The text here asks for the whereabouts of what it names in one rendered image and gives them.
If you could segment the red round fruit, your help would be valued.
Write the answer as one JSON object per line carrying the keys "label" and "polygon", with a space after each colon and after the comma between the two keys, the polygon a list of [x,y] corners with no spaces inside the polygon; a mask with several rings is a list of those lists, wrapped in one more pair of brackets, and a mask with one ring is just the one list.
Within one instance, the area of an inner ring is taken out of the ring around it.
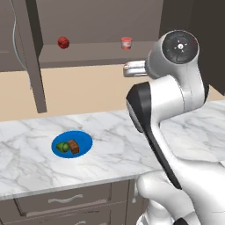
{"label": "red round fruit", "polygon": [[61,49],[66,49],[69,47],[69,39],[64,37],[64,36],[61,36],[59,39],[58,39],[58,46],[61,48]]}

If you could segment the green avocado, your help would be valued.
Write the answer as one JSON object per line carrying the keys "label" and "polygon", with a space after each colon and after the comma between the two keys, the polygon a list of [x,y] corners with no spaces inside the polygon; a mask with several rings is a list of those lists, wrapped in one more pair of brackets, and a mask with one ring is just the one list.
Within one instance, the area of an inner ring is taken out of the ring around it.
{"label": "green avocado", "polygon": [[56,147],[61,152],[67,152],[69,150],[69,145],[66,142],[61,142],[57,144]]}

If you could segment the brown bread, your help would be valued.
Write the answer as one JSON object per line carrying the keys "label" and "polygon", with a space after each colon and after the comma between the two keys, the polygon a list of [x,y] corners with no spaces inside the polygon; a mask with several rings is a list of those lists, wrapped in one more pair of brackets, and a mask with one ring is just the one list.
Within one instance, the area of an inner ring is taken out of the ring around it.
{"label": "brown bread", "polygon": [[69,149],[73,154],[79,152],[79,146],[74,139],[68,140]]}

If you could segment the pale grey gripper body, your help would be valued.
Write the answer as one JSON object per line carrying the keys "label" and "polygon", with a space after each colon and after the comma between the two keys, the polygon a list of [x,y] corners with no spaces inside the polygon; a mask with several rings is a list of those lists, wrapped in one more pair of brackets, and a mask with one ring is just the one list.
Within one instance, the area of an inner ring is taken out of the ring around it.
{"label": "pale grey gripper body", "polygon": [[127,62],[123,67],[124,77],[146,76],[145,61]]}

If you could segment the blue plate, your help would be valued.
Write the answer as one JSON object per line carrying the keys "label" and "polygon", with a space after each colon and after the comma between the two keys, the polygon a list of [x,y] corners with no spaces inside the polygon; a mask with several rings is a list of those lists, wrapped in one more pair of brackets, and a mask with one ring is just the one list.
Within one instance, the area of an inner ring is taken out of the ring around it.
{"label": "blue plate", "polygon": [[[68,143],[68,140],[74,139],[79,146],[79,152],[73,154],[70,149],[67,152],[61,152],[56,145],[61,142]],[[52,151],[62,158],[76,158],[86,154],[92,147],[92,138],[83,131],[68,131],[56,136],[51,144]]]}

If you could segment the brown base cabinet door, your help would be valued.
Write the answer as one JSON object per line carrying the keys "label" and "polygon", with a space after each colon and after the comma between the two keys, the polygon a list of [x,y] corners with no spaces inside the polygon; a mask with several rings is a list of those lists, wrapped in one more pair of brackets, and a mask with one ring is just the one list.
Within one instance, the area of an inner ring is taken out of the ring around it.
{"label": "brown base cabinet door", "polygon": [[137,202],[138,191],[133,179],[111,184],[111,217],[110,225],[127,225],[127,214]]}

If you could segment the brown closed cabinet door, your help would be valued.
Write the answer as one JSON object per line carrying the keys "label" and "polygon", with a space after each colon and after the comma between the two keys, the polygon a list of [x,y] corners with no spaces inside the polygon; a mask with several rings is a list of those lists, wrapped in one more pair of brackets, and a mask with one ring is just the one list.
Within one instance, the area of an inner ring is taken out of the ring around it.
{"label": "brown closed cabinet door", "polygon": [[[9,0],[0,0],[0,72],[23,71],[12,45],[14,15]],[[17,22],[16,43],[21,61],[26,65],[20,29]]]}

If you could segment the brown drawer front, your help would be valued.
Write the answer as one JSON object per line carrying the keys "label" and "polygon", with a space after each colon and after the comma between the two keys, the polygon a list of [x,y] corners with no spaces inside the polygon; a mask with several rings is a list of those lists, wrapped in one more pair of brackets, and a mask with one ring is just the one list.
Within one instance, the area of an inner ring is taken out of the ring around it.
{"label": "brown drawer front", "polygon": [[[101,201],[103,203],[108,201],[111,192],[110,184],[92,185],[80,188],[73,188],[63,191],[53,191],[49,193],[42,193],[33,196],[15,199],[19,212],[26,217],[37,215],[41,213],[49,213],[63,208],[75,208],[80,206],[87,206],[92,203]],[[83,198],[72,200],[70,203],[48,203],[49,199],[67,199],[72,196],[82,194]]]}
{"label": "brown drawer front", "polygon": [[109,221],[109,207],[90,207],[28,217],[20,215],[15,207],[0,210],[0,223],[3,225],[106,225]]}

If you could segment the dark tall cabinet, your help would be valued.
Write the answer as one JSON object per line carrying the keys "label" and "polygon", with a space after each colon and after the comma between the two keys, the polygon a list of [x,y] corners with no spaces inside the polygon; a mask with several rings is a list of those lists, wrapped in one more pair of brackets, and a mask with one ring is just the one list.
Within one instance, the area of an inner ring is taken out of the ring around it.
{"label": "dark tall cabinet", "polygon": [[225,96],[225,0],[163,0],[160,36],[175,29],[197,38],[201,75]]}

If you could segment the red jam jar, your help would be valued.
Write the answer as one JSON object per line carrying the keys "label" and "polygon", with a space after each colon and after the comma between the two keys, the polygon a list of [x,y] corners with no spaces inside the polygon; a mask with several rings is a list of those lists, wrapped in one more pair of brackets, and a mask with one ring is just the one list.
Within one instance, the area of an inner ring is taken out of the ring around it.
{"label": "red jam jar", "polygon": [[130,49],[132,46],[133,39],[131,37],[122,37],[121,39],[121,48]]}

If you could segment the brown wall cabinet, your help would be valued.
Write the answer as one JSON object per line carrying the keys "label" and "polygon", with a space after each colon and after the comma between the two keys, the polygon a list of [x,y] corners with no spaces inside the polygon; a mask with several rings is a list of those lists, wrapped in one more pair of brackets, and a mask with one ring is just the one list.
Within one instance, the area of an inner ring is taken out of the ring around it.
{"label": "brown wall cabinet", "polygon": [[[155,41],[163,0],[37,0],[43,68],[123,64],[143,60]],[[61,49],[58,39],[69,39]],[[130,49],[121,38],[133,39]]]}

